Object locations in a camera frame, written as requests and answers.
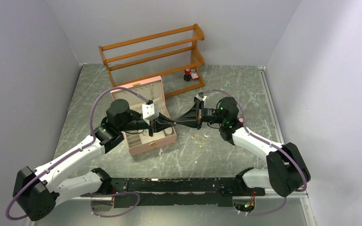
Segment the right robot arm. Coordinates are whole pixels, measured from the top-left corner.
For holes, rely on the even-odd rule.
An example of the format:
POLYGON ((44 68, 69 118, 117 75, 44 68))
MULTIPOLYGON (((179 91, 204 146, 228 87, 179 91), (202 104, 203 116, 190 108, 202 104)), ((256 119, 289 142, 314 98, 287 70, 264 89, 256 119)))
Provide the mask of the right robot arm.
POLYGON ((266 161, 266 169, 245 169, 236 177, 235 188, 246 195, 253 188, 271 188, 281 197, 303 192, 311 176, 297 146, 266 139, 245 126, 233 97, 222 98, 216 108, 205 107, 205 97, 195 97, 192 108, 175 119, 175 123, 201 129, 202 124, 218 124, 221 138, 244 148, 266 161))

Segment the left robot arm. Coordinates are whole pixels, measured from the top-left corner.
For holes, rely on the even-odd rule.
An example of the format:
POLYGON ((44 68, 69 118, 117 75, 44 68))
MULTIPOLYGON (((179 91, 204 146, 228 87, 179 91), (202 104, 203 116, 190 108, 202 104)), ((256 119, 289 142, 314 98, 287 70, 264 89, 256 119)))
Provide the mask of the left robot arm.
POLYGON ((13 199, 6 209, 11 220, 38 221, 57 205, 83 194, 110 193, 111 177, 101 168, 77 178, 69 178, 84 163, 101 157, 124 140, 123 132, 147 130, 149 135, 175 126, 160 113, 152 100, 143 102, 142 113, 132 110, 127 100, 114 100, 106 116, 78 145, 56 159, 31 169, 25 166, 16 175, 13 199))

